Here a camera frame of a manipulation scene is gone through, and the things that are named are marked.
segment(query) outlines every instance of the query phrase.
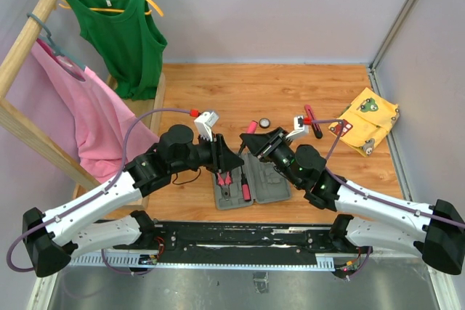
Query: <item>wooden clothes rack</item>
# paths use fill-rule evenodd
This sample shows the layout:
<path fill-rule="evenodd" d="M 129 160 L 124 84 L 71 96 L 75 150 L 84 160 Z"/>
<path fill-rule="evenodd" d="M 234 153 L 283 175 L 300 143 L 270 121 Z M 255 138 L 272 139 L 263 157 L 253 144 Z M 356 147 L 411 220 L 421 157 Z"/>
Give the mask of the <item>wooden clothes rack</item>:
<path fill-rule="evenodd" d="M 39 0 L 33 13 L 45 23 L 52 10 L 55 8 L 56 3 L 57 0 Z M 0 126 L 3 126 L 48 161 L 62 169 L 71 179 L 76 181 L 77 185 L 73 195 L 75 197 L 95 188 L 100 185 L 100 183 L 5 98 L 26 57 L 29 55 L 33 44 L 36 42 L 40 31 L 41 26 L 33 18 L 28 18 L 0 66 Z M 139 115 L 148 110 L 162 107 L 165 92 L 164 79 L 164 74 L 161 74 L 155 99 L 136 102 L 125 101 L 125 103 Z M 109 77 L 108 84 L 114 87 L 115 83 L 114 79 Z M 160 113 L 155 114 L 151 120 L 146 121 L 146 125 L 149 126 L 153 132 L 158 133 L 160 120 Z M 124 206 L 124 208 L 145 209 L 147 203 L 148 197 L 145 197 L 135 203 Z"/>

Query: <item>gray hanger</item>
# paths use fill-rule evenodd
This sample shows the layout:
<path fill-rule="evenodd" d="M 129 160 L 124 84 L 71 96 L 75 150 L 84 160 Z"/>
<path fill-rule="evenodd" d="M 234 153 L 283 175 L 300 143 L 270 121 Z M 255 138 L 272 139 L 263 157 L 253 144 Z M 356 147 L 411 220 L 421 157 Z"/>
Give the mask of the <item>gray hanger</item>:
<path fill-rule="evenodd" d="M 43 41 L 45 41 L 47 43 L 47 45 L 50 46 L 50 48 L 52 49 L 53 51 L 53 54 L 55 56 L 63 56 L 63 57 L 67 57 L 69 60 L 73 61 L 74 64 L 76 64 L 78 67 L 80 67 L 82 70 L 85 70 L 86 69 L 86 66 L 79 60 L 77 60 L 73 55 L 69 54 L 66 50 L 64 50 L 61 46 L 57 45 L 53 39 L 52 39 L 52 32 L 50 31 L 50 29 L 47 27 L 47 25 L 45 23 L 43 23 L 41 21 L 40 18 L 38 18 L 37 16 L 35 16 L 33 13 L 31 12 L 28 12 L 27 13 L 27 16 L 28 17 L 32 17 L 45 31 L 46 31 L 46 36 L 41 36 L 39 35 L 39 38 Z M 71 72 L 69 69 L 67 69 L 66 67 L 64 67 L 63 65 L 61 65 L 61 67 L 66 70 L 66 72 L 68 74 L 70 74 L 71 76 L 73 76 L 76 80 L 79 80 L 79 81 L 85 81 L 81 76 L 78 76 L 76 75 L 74 72 Z"/>

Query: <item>gray tool case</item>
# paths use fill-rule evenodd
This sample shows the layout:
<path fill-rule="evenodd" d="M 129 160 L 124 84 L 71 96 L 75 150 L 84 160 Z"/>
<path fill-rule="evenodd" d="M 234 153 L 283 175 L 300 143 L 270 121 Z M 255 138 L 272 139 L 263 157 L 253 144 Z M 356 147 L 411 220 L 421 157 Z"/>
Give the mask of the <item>gray tool case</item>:
<path fill-rule="evenodd" d="M 272 163 L 261 163 L 250 153 L 242 154 L 241 157 L 245 162 L 243 169 L 248 180 L 251 200 L 243 199 L 239 168 L 231 171 L 232 184 L 229 200 L 222 197 L 221 188 L 217 185 L 215 175 L 212 174 L 215 203 L 219 210 L 250 206 L 254 200 L 258 203 L 274 203 L 291 198 L 292 193 L 288 181 L 275 171 Z"/>

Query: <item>metal floor panel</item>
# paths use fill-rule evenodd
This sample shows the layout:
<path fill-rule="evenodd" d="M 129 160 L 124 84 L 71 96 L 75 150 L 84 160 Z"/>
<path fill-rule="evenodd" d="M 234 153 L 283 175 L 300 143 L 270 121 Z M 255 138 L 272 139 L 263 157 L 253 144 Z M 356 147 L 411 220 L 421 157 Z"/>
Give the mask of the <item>metal floor panel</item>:
<path fill-rule="evenodd" d="M 413 258 L 372 258 L 353 281 L 330 272 L 268 272 L 267 289 L 249 270 L 155 269 L 130 277 L 73 266 L 58 277 L 49 310 L 106 309 L 439 309 L 425 264 Z M 63 292 L 63 282 L 74 299 Z"/>

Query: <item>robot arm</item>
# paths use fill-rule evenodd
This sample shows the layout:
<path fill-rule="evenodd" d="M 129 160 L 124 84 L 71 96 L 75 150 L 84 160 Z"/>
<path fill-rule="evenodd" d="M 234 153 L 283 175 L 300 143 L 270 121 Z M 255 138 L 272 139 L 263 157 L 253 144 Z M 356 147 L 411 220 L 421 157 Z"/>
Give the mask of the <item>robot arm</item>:
<path fill-rule="evenodd" d="M 174 125 L 159 143 L 128 163 L 112 187 L 108 188 L 111 179 L 63 206 L 43 213 L 37 208 L 27 211 L 23 215 L 23 232 L 53 220 L 24 239 L 37 276 L 54 274 L 72 258 L 91 250 L 132 243 L 143 248 L 155 237 L 154 223 L 144 211 L 135 211 L 118 221 L 92 223 L 170 184 L 173 174 L 197 171 L 200 166 L 221 173 L 244 164 L 221 134 L 212 134 L 210 139 L 200 136 L 198 144 L 193 144 L 193 137 L 189 127 Z M 63 216 L 71 208 L 74 211 Z"/>
<path fill-rule="evenodd" d="M 460 274 L 465 256 L 464 230 L 431 219 L 432 216 L 463 223 L 450 203 L 414 203 L 383 195 L 333 175 L 326 159 L 308 144 L 294 152 L 288 134 L 277 128 L 267 134 L 241 134 L 250 152 L 262 162 L 272 162 L 304 197 L 319 209 L 353 213 L 371 220 L 339 215 L 331 227 L 334 245 L 378 246 L 397 249 L 422 259 L 448 274 Z"/>

